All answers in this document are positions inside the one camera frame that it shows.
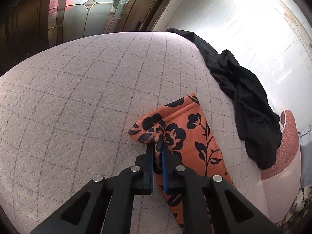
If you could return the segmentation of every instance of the silver rivet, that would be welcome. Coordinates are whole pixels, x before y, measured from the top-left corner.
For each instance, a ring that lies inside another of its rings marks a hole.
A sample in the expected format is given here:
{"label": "silver rivet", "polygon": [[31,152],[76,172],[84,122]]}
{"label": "silver rivet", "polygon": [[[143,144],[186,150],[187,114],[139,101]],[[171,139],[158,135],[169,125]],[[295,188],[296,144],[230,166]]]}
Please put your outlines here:
{"label": "silver rivet", "polygon": [[138,172],[141,170],[141,168],[138,165],[131,166],[130,170],[132,170],[134,173]]}
{"label": "silver rivet", "polygon": [[178,172],[183,172],[183,171],[185,171],[185,166],[184,165],[178,165],[177,167],[176,167],[176,169],[177,169],[177,171]]}
{"label": "silver rivet", "polygon": [[102,175],[95,175],[94,177],[93,177],[93,181],[94,182],[100,182],[100,181],[102,181],[103,180],[103,176]]}
{"label": "silver rivet", "polygon": [[223,178],[220,175],[214,175],[213,176],[213,180],[215,182],[221,182],[223,180]]}

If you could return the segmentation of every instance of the orange floral cloth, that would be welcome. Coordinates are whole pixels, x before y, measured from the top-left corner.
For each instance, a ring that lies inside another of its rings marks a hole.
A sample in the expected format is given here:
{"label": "orange floral cloth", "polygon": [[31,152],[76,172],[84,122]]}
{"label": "orange floral cloth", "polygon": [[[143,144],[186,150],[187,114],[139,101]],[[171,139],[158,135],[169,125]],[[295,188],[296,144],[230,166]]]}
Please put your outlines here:
{"label": "orange floral cloth", "polygon": [[219,174],[233,185],[195,93],[144,115],[128,134],[141,143],[156,145],[157,167],[154,178],[182,230],[182,197],[180,194],[166,195],[163,191],[163,148],[168,148],[172,154],[179,156],[182,164],[192,168],[197,174],[207,177]]}

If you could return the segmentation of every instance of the black cloth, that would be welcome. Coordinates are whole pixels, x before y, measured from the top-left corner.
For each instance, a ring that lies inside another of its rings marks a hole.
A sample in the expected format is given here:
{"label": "black cloth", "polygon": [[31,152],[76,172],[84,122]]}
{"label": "black cloth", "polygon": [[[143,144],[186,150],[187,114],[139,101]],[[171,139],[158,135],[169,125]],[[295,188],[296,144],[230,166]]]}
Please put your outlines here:
{"label": "black cloth", "polygon": [[220,89],[234,102],[238,136],[245,141],[248,156],[261,170],[272,167],[282,140],[280,117],[268,105],[266,92],[255,74],[241,67],[229,50],[218,54],[194,32],[174,28],[167,32],[176,33],[197,46]]}

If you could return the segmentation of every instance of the flower stem print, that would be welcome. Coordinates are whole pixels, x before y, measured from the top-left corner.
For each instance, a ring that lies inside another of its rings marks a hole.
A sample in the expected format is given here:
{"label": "flower stem print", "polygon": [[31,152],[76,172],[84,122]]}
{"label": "flower stem print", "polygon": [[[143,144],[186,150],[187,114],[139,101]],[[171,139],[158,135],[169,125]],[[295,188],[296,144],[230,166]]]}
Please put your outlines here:
{"label": "flower stem print", "polygon": [[210,155],[208,157],[208,147],[209,147],[209,143],[211,142],[213,136],[211,136],[211,138],[208,140],[208,137],[210,135],[210,128],[209,128],[207,122],[206,122],[205,126],[203,126],[201,121],[202,121],[202,117],[199,113],[196,115],[190,114],[188,116],[188,123],[187,123],[186,127],[188,129],[194,129],[196,126],[200,126],[204,130],[204,133],[202,133],[202,135],[205,136],[206,145],[204,145],[203,143],[200,143],[200,142],[195,142],[195,148],[199,152],[199,158],[202,159],[203,161],[205,161],[205,163],[206,163],[205,176],[207,177],[208,164],[209,163],[218,164],[221,161],[221,159],[219,159],[219,158],[213,158],[213,154],[217,151],[220,151],[220,149],[217,149],[217,150],[210,149]]}

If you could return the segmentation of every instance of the black garment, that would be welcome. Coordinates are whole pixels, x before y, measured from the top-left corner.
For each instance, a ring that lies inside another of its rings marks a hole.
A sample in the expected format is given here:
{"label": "black garment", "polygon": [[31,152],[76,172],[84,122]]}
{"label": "black garment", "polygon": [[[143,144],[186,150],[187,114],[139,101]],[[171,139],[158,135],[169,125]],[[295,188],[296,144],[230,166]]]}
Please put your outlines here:
{"label": "black garment", "polygon": [[221,90],[234,101],[238,136],[246,142],[248,156],[261,170],[272,167],[282,140],[280,117],[268,105],[266,92],[255,74],[241,67],[229,50],[219,55],[194,32],[174,28],[167,32],[176,33],[197,46]]}

